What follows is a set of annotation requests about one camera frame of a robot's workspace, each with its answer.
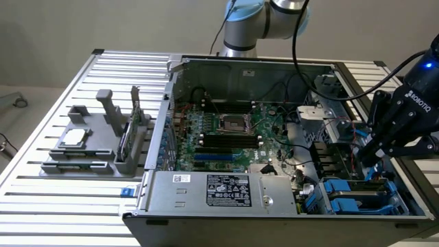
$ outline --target motherboard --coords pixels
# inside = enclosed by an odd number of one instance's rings
[[[177,105],[176,170],[259,172],[269,163],[289,173],[284,107],[255,103]]]

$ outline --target gray wall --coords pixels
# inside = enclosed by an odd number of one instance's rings
[[[225,0],[0,0],[0,84],[65,87],[93,48],[207,53]],[[391,67],[439,31],[438,0],[312,0],[301,58]],[[215,50],[219,50],[221,38]],[[291,56],[265,40],[261,56]]]

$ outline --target white sticker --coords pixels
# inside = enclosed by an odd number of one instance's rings
[[[189,183],[191,182],[191,175],[188,175],[188,174],[173,175],[172,182],[173,183]]]

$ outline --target robotiq logo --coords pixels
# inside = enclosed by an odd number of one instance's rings
[[[414,102],[424,109],[426,112],[431,111],[430,105],[414,94],[412,90],[404,95],[407,98],[411,98]]]

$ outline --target power supply label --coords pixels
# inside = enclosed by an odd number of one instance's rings
[[[207,175],[205,203],[211,207],[251,207],[248,176]]]

